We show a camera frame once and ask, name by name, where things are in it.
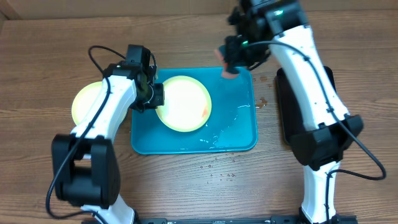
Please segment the red and grey sponge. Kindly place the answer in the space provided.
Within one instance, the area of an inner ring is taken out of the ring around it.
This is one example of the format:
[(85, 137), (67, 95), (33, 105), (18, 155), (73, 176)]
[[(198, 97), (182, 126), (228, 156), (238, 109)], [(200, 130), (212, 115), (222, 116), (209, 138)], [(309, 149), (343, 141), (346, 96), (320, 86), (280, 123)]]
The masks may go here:
[(223, 70), (221, 72), (221, 76), (225, 79), (235, 79), (239, 76), (239, 71), (235, 72), (235, 73), (231, 73), (227, 71), (228, 68), (228, 64), (225, 62), (224, 59), (224, 54), (225, 54), (225, 45), (222, 45), (220, 47), (218, 47), (217, 49), (215, 49), (214, 51), (216, 58), (222, 63), (223, 65)]

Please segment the yellow-green plate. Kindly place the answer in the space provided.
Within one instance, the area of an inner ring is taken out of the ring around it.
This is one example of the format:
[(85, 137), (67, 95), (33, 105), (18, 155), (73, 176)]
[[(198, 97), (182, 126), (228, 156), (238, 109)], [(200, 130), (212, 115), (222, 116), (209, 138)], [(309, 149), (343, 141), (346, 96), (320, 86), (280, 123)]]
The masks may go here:
[(102, 82), (94, 82), (81, 89), (72, 103), (72, 118), (79, 125), (89, 112), (102, 88)]
[(178, 132), (192, 132), (210, 118), (211, 96), (198, 80), (175, 76), (163, 82), (164, 104), (155, 110), (161, 122)]

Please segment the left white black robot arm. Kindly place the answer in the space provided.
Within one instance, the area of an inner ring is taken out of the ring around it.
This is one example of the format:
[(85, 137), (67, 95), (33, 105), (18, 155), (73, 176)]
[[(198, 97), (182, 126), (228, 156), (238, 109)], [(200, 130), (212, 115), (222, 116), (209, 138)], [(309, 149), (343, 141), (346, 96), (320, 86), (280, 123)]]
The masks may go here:
[[(137, 212), (120, 195), (113, 142), (129, 109), (142, 113), (164, 105), (164, 86), (155, 82), (155, 57), (142, 45), (129, 45), (120, 62), (100, 72), (101, 89), (83, 120), (70, 134), (58, 134), (52, 141), (53, 180), (45, 209), (59, 220), (89, 214), (97, 223), (139, 223)], [(53, 213), (52, 194), (80, 211)]]

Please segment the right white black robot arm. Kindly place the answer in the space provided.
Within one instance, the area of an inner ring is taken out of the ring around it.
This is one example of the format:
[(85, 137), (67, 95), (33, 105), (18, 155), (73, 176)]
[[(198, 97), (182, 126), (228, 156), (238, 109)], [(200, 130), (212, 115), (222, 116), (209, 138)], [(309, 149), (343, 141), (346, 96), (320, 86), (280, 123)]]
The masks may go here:
[(298, 1), (240, 1), (228, 19), (236, 34), (220, 52), (223, 76), (254, 70), (269, 57), (280, 63), (275, 83), (284, 139), (303, 166), (304, 198), (297, 223), (356, 223), (335, 210), (335, 179), (343, 153), (363, 128), (335, 90)]

